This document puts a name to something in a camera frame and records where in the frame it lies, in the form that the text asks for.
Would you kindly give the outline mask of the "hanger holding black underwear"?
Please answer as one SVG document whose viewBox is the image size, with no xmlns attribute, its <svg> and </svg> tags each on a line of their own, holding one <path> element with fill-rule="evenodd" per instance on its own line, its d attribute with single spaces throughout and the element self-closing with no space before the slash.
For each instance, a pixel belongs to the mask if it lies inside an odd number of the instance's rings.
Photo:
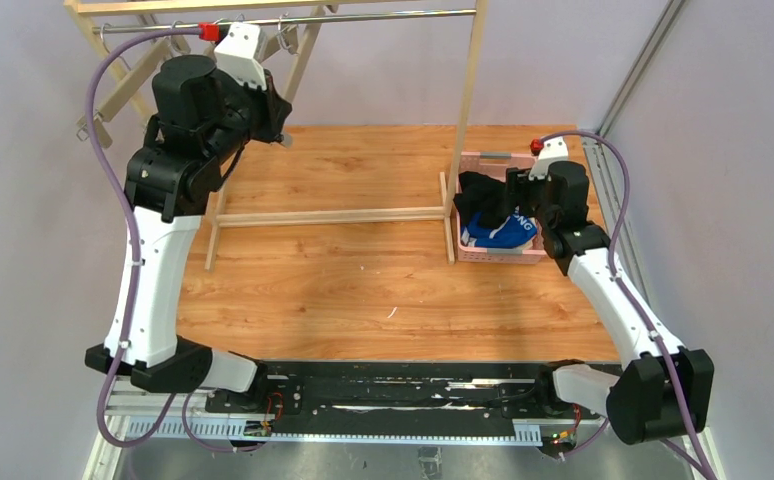
<svg viewBox="0 0 774 480">
<path fill-rule="evenodd" d="M 322 17 L 328 13 L 337 13 L 339 4 L 326 4 L 318 5 L 313 8 L 310 13 L 311 17 Z M 282 97 L 290 102 L 294 102 L 296 94 L 301 85 L 305 70 L 308 62 L 313 53 L 322 23 L 308 23 L 302 28 L 302 36 L 300 38 L 299 47 L 297 53 L 294 55 L 291 71 L 288 75 L 285 88 L 283 90 Z M 282 132 L 282 141 L 280 143 L 284 148 L 290 148 L 293 144 L 293 137 L 290 133 Z"/>
</svg>

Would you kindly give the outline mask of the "blue underwear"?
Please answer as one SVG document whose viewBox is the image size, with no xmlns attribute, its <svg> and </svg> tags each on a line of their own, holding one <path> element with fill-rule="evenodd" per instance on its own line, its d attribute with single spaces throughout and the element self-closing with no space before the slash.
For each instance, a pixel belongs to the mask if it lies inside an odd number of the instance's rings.
<svg viewBox="0 0 774 480">
<path fill-rule="evenodd" d="M 537 236 L 539 229 L 532 219 L 510 215 L 496 228 L 481 225 L 482 213 L 476 213 L 461 227 L 460 243 L 465 247 L 492 249 L 523 249 Z"/>
</svg>

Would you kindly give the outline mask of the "beige clip hanger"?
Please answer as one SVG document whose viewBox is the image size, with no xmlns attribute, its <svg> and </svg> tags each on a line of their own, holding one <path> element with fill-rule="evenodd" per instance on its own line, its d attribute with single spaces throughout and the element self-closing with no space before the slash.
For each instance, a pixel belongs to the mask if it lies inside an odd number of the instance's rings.
<svg viewBox="0 0 774 480">
<path fill-rule="evenodd" d="M 168 35 L 166 37 L 166 43 L 170 50 L 169 56 L 171 58 L 192 53 L 191 47 L 183 35 Z"/>
</svg>

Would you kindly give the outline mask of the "black underwear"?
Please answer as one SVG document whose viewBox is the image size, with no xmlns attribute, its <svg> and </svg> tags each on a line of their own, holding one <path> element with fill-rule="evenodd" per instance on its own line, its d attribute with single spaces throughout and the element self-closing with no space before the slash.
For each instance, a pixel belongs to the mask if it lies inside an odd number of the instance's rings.
<svg viewBox="0 0 774 480">
<path fill-rule="evenodd" d="M 504 181 L 465 171 L 458 175 L 458 184 L 460 191 L 455 194 L 453 204 L 461 227 L 475 220 L 479 227 L 493 230 L 502 226 L 516 210 Z"/>
</svg>

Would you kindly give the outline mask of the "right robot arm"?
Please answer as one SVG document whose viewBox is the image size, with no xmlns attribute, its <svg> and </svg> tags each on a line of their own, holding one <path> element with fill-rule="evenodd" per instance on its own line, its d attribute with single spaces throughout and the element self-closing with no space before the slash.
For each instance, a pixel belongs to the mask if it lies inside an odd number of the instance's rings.
<svg viewBox="0 0 774 480">
<path fill-rule="evenodd" d="M 549 410 L 570 404 L 605 417 L 625 444 L 695 436 L 707 423 L 715 366 L 703 349 L 684 345 L 648 308 L 612 249 L 588 217 L 590 181 L 572 161 L 543 174 L 510 167 L 505 210 L 539 225 L 543 247 L 587 298 L 612 338 L 622 372 L 615 376 L 576 360 L 553 362 L 538 377 Z"/>
</svg>

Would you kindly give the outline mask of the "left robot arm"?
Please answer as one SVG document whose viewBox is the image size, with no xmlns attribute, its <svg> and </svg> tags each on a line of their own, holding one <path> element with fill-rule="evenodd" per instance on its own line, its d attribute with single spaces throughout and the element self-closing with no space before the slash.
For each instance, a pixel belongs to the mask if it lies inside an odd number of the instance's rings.
<svg viewBox="0 0 774 480">
<path fill-rule="evenodd" d="M 185 267 L 209 197 L 252 141 L 278 143 L 291 104 L 271 73 L 245 59 L 185 55 L 153 77 L 157 112 L 126 168 L 128 245 L 117 312 L 87 367 L 126 375 L 151 393 L 224 389 L 251 394 L 265 375 L 254 359 L 177 332 Z"/>
</svg>

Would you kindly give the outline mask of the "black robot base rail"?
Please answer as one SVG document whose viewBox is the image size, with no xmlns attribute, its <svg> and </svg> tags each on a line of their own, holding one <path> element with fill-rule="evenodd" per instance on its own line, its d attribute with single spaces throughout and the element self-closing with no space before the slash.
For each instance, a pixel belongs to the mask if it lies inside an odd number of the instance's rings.
<svg viewBox="0 0 774 480">
<path fill-rule="evenodd" d="M 556 456 L 598 414 L 549 400 L 534 362 L 275 361 L 252 397 L 214 388 L 189 407 L 230 421 L 236 447 L 259 442 L 527 446 Z"/>
</svg>

